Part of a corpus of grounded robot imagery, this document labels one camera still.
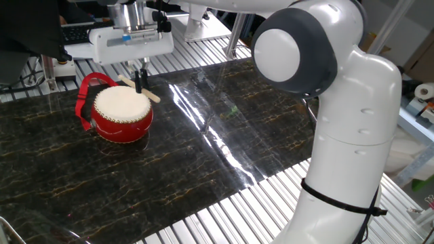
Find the marble tabletop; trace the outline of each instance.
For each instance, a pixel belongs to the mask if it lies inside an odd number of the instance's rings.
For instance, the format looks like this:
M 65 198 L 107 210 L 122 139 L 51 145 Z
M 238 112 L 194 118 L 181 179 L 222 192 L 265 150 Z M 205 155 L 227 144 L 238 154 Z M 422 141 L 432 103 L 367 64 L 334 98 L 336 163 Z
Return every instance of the marble tabletop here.
M 0 104 L 0 216 L 27 243 L 130 244 L 310 157 L 304 106 L 251 60 L 149 83 L 161 103 L 132 144 L 84 131 L 77 90 Z

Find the drumstick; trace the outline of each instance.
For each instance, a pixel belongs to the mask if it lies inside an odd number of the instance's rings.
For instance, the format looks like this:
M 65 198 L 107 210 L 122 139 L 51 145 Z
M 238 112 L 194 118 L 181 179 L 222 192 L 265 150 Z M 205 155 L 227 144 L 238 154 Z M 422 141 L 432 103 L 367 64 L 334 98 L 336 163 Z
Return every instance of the drumstick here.
M 136 84 L 134 83 L 134 81 L 128 79 L 127 77 L 124 77 L 123 75 L 119 75 L 118 77 L 121 79 L 121 81 L 125 82 L 125 84 L 127 84 L 128 86 L 136 88 Z M 152 101 L 154 101 L 156 103 L 160 103 L 160 101 L 161 101 L 161 99 L 157 95 L 148 91 L 145 88 L 142 88 L 142 94 L 147 96 L 149 99 L 151 99 Z

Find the red strap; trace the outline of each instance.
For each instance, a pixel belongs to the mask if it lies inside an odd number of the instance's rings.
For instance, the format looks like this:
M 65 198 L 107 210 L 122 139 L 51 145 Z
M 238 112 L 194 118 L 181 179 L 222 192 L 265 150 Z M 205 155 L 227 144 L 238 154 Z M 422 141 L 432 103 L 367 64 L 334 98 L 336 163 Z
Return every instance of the red strap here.
M 82 116 L 81 116 L 81 109 L 83 108 L 86 97 L 87 97 L 87 91 L 89 90 L 89 81 L 91 79 L 100 79 L 102 81 L 105 81 L 108 85 L 117 86 L 118 84 L 112 80 L 110 77 L 101 74 L 101 73 L 90 73 L 88 76 L 84 77 L 83 81 L 81 82 L 79 95 L 77 99 L 77 103 L 75 105 L 75 115 L 77 115 L 81 119 L 81 124 L 83 125 L 84 130 L 90 129 L 90 123 L 87 122 Z

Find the paper towel roll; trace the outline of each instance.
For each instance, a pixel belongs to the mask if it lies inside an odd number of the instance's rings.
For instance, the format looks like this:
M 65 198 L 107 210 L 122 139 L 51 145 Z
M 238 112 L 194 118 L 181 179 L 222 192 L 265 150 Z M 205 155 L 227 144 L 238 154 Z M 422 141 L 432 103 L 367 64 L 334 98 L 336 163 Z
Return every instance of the paper towel roll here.
M 425 83 L 419 85 L 414 91 L 414 95 L 423 100 L 434 98 L 434 83 Z

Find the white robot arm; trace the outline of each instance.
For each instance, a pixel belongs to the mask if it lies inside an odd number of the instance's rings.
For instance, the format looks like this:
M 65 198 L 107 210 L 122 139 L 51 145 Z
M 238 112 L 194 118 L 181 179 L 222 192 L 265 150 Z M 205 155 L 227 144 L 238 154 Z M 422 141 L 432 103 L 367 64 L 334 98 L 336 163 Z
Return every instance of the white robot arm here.
M 355 0 L 184 2 L 267 17 L 252 42 L 258 74 L 301 98 L 319 96 L 304 189 L 273 243 L 359 243 L 369 216 L 384 214 L 373 200 L 378 205 L 401 94 L 397 67 L 358 48 L 363 8 Z

